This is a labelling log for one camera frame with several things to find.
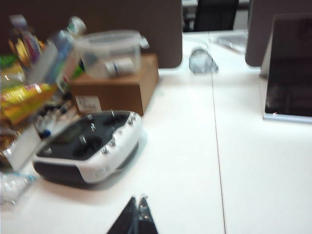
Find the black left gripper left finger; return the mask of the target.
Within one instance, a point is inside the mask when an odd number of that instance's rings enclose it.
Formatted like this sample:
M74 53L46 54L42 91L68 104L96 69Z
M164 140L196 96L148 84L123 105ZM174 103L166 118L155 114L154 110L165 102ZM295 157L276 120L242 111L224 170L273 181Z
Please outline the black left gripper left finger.
M110 227L107 234L136 234L137 233L137 203L132 196L118 218Z

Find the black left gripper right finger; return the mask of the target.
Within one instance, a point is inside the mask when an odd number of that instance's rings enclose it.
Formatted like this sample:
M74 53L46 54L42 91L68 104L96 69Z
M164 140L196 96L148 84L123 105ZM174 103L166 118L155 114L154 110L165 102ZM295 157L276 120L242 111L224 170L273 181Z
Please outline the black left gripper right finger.
M143 195L138 204L138 233L139 234L158 234L147 196Z

